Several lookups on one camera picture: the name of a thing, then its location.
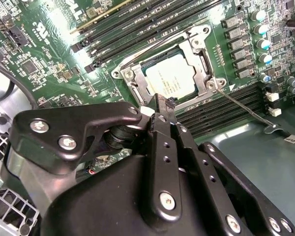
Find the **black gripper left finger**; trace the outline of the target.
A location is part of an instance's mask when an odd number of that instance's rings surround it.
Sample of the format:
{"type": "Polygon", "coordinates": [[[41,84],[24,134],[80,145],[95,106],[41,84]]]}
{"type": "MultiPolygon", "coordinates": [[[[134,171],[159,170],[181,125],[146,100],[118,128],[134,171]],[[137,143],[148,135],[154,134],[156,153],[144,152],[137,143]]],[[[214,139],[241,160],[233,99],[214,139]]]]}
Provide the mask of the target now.
{"type": "Polygon", "coordinates": [[[68,215],[85,198],[75,192],[78,165],[129,148],[146,155],[144,215],[178,220],[182,214],[174,105],[156,94],[142,113],[128,102],[30,110],[19,113],[10,133],[8,169],[17,176],[44,220],[68,215]]]}

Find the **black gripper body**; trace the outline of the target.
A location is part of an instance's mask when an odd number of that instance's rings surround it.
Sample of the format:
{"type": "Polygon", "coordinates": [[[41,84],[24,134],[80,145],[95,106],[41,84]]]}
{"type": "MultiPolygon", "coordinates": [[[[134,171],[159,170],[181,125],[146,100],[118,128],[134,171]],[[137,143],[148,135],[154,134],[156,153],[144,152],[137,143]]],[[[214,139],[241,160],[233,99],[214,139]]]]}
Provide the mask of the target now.
{"type": "Polygon", "coordinates": [[[43,236],[156,236],[141,209],[143,156],[123,159],[58,196],[43,217],[43,236]]]}

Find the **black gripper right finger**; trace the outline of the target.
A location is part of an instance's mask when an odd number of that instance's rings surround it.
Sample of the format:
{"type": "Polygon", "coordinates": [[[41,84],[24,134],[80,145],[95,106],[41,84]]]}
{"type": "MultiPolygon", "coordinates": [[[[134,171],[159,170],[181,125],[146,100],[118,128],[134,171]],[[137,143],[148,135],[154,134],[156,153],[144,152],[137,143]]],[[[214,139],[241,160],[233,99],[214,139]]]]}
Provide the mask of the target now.
{"type": "Polygon", "coordinates": [[[199,146],[168,109],[183,167],[211,236],[295,236],[295,226],[215,145],[199,146]]]}

